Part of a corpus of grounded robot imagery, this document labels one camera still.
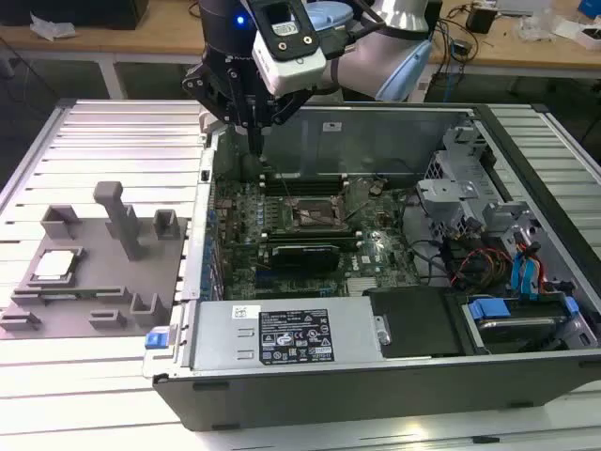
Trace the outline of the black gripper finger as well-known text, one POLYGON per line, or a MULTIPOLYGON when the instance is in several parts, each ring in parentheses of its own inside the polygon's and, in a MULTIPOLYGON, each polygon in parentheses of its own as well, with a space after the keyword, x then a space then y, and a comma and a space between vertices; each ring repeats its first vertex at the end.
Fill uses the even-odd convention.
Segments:
POLYGON ((282 125, 311 97, 310 89, 303 89, 276 97, 263 88, 255 95, 255 154, 261 155, 264 146, 263 131, 272 125, 282 125))
POLYGON ((184 89, 221 122, 246 133, 249 151, 256 154, 256 125, 253 107, 244 93, 239 68, 226 63, 212 68, 200 63, 182 82, 184 89))

